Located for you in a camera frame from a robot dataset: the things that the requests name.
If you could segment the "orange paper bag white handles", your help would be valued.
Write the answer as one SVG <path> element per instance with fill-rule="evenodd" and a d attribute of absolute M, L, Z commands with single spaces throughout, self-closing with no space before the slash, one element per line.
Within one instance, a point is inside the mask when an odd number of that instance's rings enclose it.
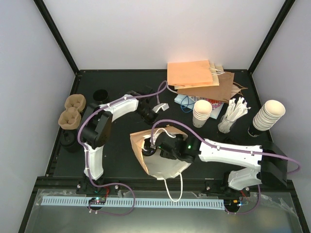
<path fill-rule="evenodd" d="M 168 126 L 165 128 L 155 128 L 154 133 L 151 130 L 140 131 L 130 134 L 130 142 L 132 150 L 144 169 L 144 171 L 156 178 L 157 180 L 163 180 L 167 194 L 172 202 L 179 202 L 183 195 L 183 177 L 182 172 L 190 166 L 190 163 L 180 161 L 178 159 L 169 159 L 160 156 L 160 149 L 148 149 L 150 139 L 156 140 L 160 134 L 163 133 L 169 139 L 176 139 L 178 135 L 181 135 L 183 139 L 188 136 L 181 130 Z M 173 199 L 167 186 L 167 179 L 180 178 L 180 196 L 178 199 Z"/>

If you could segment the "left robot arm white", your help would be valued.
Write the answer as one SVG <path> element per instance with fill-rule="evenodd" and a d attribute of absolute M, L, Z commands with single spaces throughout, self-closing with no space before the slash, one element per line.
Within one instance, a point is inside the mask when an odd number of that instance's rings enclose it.
<path fill-rule="evenodd" d="M 149 124 L 154 123 L 158 113 L 150 107 L 149 100 L 158 97 L 164 89 L 156 92 L 127 92 L 122 97 L 105 103 L 90 104 L 78 130 L 77 142 L 83 147 L 85 154 L 84 176 L 88 180 L 87 188 L 94 194 L 101 193 L 104 187 L 123 185 L 119 182 L 104 184 L 103 150 L 109 140 L 112 123 L 131 112 L 139 113 Z"/>

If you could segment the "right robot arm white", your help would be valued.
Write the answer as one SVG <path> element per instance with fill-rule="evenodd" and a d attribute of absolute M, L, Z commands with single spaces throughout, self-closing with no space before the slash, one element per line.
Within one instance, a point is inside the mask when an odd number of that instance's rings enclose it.
<path fill-rule="evenodd" d="M 263 149 L 259 145 L 239 146 L 181 134 L 169 136 L 167 133 L 154 136 L 153 144 L 164 158 L 187 163 L 199 158 L 203 162 L 241 166 L 240 170 L 229 172 L 227 180 L 221 183 L 221 190 L 227 196 L 253 185 L 287 186 L 286 157 L 279 158 L 275 153 L 272 156 L 262 155 Z"/>

